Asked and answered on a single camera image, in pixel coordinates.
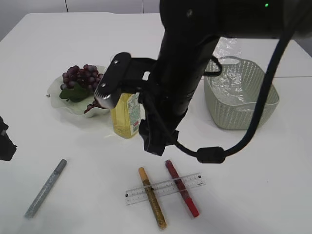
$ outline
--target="bottle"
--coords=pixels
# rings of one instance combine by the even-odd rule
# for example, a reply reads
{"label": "bottle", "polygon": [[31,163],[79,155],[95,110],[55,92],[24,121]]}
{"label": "bottle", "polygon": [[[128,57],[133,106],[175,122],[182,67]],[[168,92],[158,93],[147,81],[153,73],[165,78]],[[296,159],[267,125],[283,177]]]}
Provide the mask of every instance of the bottle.
{"label": "bottle", "polygon": [[138,95],[121,94],[117,106],[111,110],[114,132],[123,138],[131,138],[138,132],[141,121]]}

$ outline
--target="cable connector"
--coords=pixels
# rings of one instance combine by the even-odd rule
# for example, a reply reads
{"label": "cable connector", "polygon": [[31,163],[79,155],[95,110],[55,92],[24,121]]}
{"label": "cable connector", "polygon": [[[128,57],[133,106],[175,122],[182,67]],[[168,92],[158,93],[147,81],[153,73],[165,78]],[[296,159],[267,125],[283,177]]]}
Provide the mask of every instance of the cable connector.
{"label": "cable connector", "polygon": [[221,147],[200,148],[195,157],[201,163],[222,163],[225,160],[224,149]]}

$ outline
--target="gold glitter marker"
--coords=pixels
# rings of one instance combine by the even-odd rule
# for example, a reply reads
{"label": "gold glitter marker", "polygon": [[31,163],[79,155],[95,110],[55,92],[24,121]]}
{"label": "gold glitter marker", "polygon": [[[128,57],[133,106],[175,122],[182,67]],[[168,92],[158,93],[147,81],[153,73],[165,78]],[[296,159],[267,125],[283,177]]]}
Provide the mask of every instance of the gold glitter marker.
{"label": "gold glitter marker", "polygon": [[[138,172],[140,174],[140,177],[142,179],[142,182],[143,182],[143,185],[146,186],[146,185],[151,185],[150,181],[148,180],[148,177],[146,175],[146,172],[144,170],[143,167],[140,167],[138,169]],[[153,192],[153,188],[150,186],[150,187],[146,187],[145,188],[145,192],[146,192],[146,195],[148,197],[148,200],[150,201],[150,204],[151,204],[151,207],[152,207],[152,210],[154,212],[154,215],[155,215],[155,218],[156,218],[156,221],[157,221],[157,224],[159,226],[160,229],[165,229],[167,227],[167,224],[166,224],[166,221],[165,221],[165,218],[164,218],[164,215],[162,214],[161,212],[161,209],[160,209],[160,206],[158,204],[158,201],[157,201],[157,198]]]}

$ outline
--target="red glitter marker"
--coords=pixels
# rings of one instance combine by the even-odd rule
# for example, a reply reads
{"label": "red glitter marker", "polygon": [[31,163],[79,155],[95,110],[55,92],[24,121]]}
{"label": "red glitter marker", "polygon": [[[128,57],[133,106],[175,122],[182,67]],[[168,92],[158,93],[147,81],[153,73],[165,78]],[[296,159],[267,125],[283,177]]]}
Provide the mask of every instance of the red glitter marker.
{"label": "red glitter marker", "polygon": [[[176,169],[170,160],[166,161],[166,167],[167,167],[172,179],[180,177],[179,174],[176,172]],[[183,200],[185,201],[186,205],[189,207],[193,217],[196,218],[197,216],[199,216],[199,212],[198,212],[195,204],[193,203],[189,193],[187,192],[182,180],[177,179],[175,181],[175,184],[176,184],[177,188],[179,189],[180,194],[183,197]]]}

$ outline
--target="black cable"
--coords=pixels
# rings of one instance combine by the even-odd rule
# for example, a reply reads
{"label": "black cable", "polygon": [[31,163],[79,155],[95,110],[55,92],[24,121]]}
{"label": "black cable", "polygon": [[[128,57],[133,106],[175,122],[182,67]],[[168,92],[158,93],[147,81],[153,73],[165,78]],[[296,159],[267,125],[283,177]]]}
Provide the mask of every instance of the black cable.
{"label": "black cable", "polygon": [[162,130],[165,132],[168,140],[170,141],[170,143],[172,143],[173,145],[175,145],[179,150],[181,150],[182,152],[195,157],[196,152],[189,150],[188,148],[184,147],[183,145],[181,145],[169,132],[166,124],[164,123],[164,121],[162,120],[162,117],[160,116],[159,112],[157,111],[157,108],[154,105],[154,102],[151,98],[151,96],[147,93],[144,92],[144,96],[149,100],[148,102],[148,107],[150,107],[152,109],[152,112],[156,115],[157,120],[162,128]]}
{"label": "black cable", "polygon": [[204,76],[206,77],[218,77],[222,73],[222,65],[219,60],[212,55],[211,60],[218,66],[219,71],[217,72],[204,72]]}
{"label": "black cable", "polygon": [[293,19],[289,22],[289,25],[287,25],[286,29],[282,33],[280,40],[278,41],[278,44],[275,48],[275,51],[271,57],[268,69],[265,73],[261,89],[259,92],[258,100],[254,109],[253,117],[250,122],[249,128],[246,131],[244,137],[233,147],[229,148],[225,151],[225,156],[233,155],[240,150],[242,150],[253,138],[258,124],[261,120],[261,116],[263,113],[263,109],[265,107],[265,103],[267,100],[267,97],[269,95],[269,91],[272,85],[272,81],[274,78],[274,75],[276,73],[277,67],[279,65],[279,62],[283,56],[284,51],[287,48],[288,43],[292,39],[296,28],[298,25],[304,20],[304,18],[307,16],[307,14],[312,10],[312,1],[310,0],[302,0],[296,9],[296,14],[294,14]]}
{"label": "black cable", "polygon": [[69,12],[69,11],[68,11],[68,7],[67,7],[67,2],[66,2],[66,0],[65,0],[65,6],[66,6],[67,12]]}

